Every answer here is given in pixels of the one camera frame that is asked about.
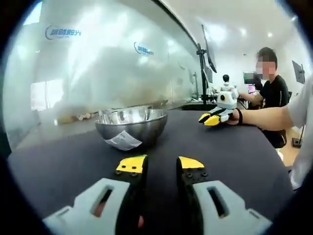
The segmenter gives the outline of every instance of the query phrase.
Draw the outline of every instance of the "white shirt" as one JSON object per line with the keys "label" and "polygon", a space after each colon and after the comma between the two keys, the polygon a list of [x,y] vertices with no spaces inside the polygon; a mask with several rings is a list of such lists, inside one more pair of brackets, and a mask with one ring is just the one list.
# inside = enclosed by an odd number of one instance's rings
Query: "white shirt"
{"label": "white shirt", "polygon": [[302,146],[296,157],[291,183],[294,189],[302,185],[313,163],[313,78],[306,81],[301,93],[287,105],[293,124],[298,128],[306,125]]}
{"label": "white shirt", "polygon": [[233,85],[230,85],[229,82],[225,82],[224,85],[221,87],[221,92],[230,92],[233,89],[235,89]]}

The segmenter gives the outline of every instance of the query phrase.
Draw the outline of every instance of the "black t-shirt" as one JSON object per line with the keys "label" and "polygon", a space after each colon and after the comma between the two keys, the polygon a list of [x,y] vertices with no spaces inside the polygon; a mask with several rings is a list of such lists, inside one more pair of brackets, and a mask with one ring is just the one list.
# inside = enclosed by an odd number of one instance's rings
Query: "black t-shirt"
{"label": "black t-shirt", "polygon": [[[276,76],[275,80],[270,83],[267,81],[260,95],[265,99],[264,108],[283,107],[289,102],[288,87],[281,76]],[[267,139],[275,148],[281,148],[286,144],[286,131],[263,131]]]}
{"label": "black t-shirt", "polygon": [[277,75],[275,80],[270,83],[267,81],[260,95],[265,99],[264,108],[283,107],[288,104],[288,87],[284,79]]}

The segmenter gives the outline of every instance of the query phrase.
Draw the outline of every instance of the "white wall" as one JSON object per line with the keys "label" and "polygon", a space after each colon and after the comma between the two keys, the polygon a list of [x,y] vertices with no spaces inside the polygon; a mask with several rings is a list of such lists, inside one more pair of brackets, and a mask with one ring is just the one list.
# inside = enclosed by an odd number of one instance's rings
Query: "white wall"
{"label": "white wall", "polygon": [[306,46],[305,37],[302,37],[295,28],[290,36],[277,47],[278,72],[286,81],[292,96],[301,91],[302,84],[297,83],[292,65],[292,60],[299,65],[303,64],[306,79],[313,73],[313,65],[310,57],[310,48]]}
{"label": "white wall", "polygon": [[244,56],[240,53],[216,53],[217,73],[213,73],[213,86],[221,87],[224,83],[223,75],[229,75],[230,83],[237,85],[240,92],[247,92],[247,85],[244,84],[244,71],[255,71],[256,53]]}

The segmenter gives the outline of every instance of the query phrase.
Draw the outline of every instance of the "man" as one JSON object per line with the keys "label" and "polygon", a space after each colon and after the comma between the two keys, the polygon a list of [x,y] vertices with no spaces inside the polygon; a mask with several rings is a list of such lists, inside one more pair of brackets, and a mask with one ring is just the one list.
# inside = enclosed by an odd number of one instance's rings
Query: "man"
{"label": "man", "polygon": [[[264,108],[287,105],[289,101],[288,88],[284,79],[277,73],[277,56],[275,52],[271,48],[265,47],[258,52],[257,57],[257,72],[262,74],[262,78],[266,79],[267,82],[259,94],[239,93],[239,97],[251,103],[263,102],[265,99]],[[264,130],[262,132],[274,148],[282,148],[287,143],[286,130]]]}
{"label": "man", "polygon": [[221,87],[221,92],[230,92],[235,88],[233,85],[230,85],[229,76],[227,74],[223,76],[223,80],[224,86]]}
{"label": "man", "polygon": [[302,92],[290,104],[260,110],[234,110],[229,124],[239,122],[264,130],[279,131],[306,125],[306,133],[290,172],[293,189],[298,189],[313,162],[313,78],[307,80]]}

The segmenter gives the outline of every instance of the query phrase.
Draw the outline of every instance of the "black cable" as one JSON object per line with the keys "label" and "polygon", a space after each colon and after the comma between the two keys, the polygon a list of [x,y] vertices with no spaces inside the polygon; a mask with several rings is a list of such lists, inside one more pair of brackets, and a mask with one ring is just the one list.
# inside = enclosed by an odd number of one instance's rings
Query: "black cable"
{"label": "black cable", "polygon": [[245,107],[245,105],[244,105],[240,100],[237,100],[237,101],[243,106],[244,109],[247,109],[247,108]]}

